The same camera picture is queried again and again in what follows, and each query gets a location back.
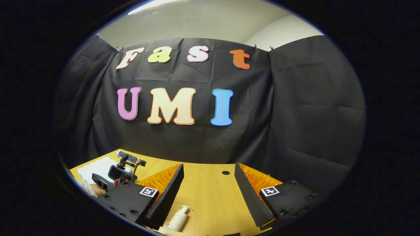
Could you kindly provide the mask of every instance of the white wall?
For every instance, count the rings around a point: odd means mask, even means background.
[[[318,29],[295,15],[285,16],[267,25],[246,41],[246,45],[270,51],[287,43],[315,35],[324,35]]]

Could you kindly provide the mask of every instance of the blue letter i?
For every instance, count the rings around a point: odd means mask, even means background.
[[[229,103],[234,92],[227,89],[215,89],[212,94],[216,97],[216,110],[210,123],[214,126],[232,124],[232,120],[229,118]]]

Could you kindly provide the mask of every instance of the person's hand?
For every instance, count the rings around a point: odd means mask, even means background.
[[[97,184],[91,184],[93,190],[95,190],[95,193],[98,194],[98,196],[102,196],[106,194],[106,191],[101,189]]]

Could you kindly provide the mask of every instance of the ceiling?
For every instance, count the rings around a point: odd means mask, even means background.
[[[289,15],[263,0],[178,0],[132,15],[125,13],[98,34],[119,48],[170,38],[245,43],[270,23]]]

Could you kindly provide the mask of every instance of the purple letter u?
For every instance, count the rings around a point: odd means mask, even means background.
[[[122,88],[118,89],[118,113],[120,114],[121,118],[124,120],[131,121],[137,116],[137,103],[139,100],[139,93],[142,89],[140,87],[132,87],[130,89],[131,92],[131,111],[128,112],[125,109],[125,101],[126,101],[126,94],[127,89]]]

